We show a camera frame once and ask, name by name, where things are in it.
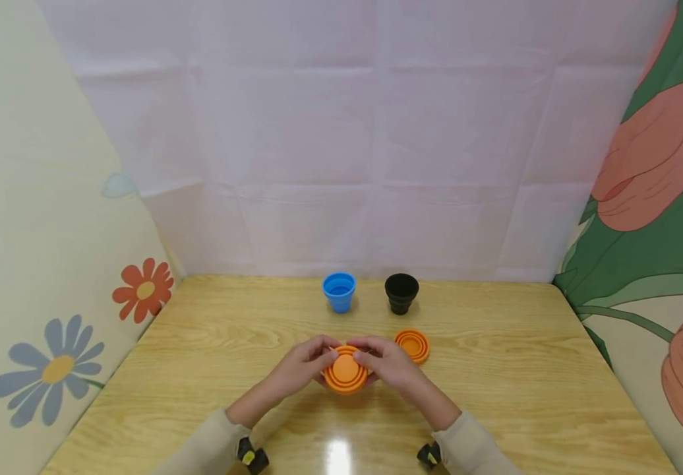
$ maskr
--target wall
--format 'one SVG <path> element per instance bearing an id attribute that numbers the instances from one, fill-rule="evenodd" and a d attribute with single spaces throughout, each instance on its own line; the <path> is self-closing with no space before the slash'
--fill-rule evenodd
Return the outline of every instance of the wall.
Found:
<path id="1" fill-rule="evenodd" d="M 40 471 L 172 285 L 37 6 L 0 1 L 0 474 Z"/>
<path id="2" fill-rule="evenodd" d="M 673 1 L 38 4 L 191 273 L 550 281 Z"/>
<path id="3" fill-rule="evenodd" d="M 683 0 L 555 278 L 683 474 Z"/>

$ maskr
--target left hand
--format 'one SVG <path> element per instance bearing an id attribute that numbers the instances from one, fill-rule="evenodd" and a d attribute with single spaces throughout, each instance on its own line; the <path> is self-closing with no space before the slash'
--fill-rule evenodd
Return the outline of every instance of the left hand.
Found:
<path id="1" fill-rule="evenodd" d="M 294 345 L 265 378 L 276 400 L 295 394 L 313 379 L 325 385 L 321 371 L 336 361 L 338 354 L 332 348 L 341 345 L 327 335 L 318 335 Z"/>

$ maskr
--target blue collapsible cup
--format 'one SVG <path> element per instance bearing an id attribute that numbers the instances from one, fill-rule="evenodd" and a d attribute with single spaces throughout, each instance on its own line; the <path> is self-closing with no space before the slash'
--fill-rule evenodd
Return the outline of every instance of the blue collapsible cup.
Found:
<path id="1" fill-rule="evenodd" d="M 323 279 L 323 294 L 336 313 L 346 313 L 355 293 L 355 277 L 346 272 L 334 272 Z"/>

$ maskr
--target collapsible silicone cup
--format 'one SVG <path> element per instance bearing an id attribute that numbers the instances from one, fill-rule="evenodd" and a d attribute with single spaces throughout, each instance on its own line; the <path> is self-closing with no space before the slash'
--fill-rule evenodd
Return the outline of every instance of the collapsible silicone cup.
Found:
<path id="1" fill-rule="evenodd" d="M 405 315 L 419 288 L 418 281 L 410 274 L 390 275 L 384 283 L 384 289 L 386 296 L 390 298 L 392 312 L 396 315 Z"/>
<path id="2" fill-rule="evenodd" d="M 335 272 L 323 279 L 323 294 L 336 313 L 346 313 L 355 293 L 355 277 L 346 272 Z"/>
<path id="3" fill-rule="evenodd" d="M 341 395 L 351 395 L 360 391 L 368 379 L 368 370 L 357 364 L 352 355 L 357 349 L 354 346 L 343 345 L 336 348 L 340 354 L 334 364 L 323 370 L 328 388 Z"/>
<path id="4" fill-rule="evenodd" d="M 416 364 L 421 364 L 429 356 L 430 345 L 426 336 L 418 330 L 406 329 L 394 337 L 395 343 L 400 345 L 405 353 L 410 355 Z"/>

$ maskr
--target butterfly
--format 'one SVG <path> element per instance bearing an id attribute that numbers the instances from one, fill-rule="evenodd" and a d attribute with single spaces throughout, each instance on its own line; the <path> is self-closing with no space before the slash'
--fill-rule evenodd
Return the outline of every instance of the butterfly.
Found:
<path id="1" fill-rule="evenodd" d="M 102 188 L 102 196 L 105 198 L 123 198 L 138 192 L 136 184 L 126 174 L 111 174 Z"/>

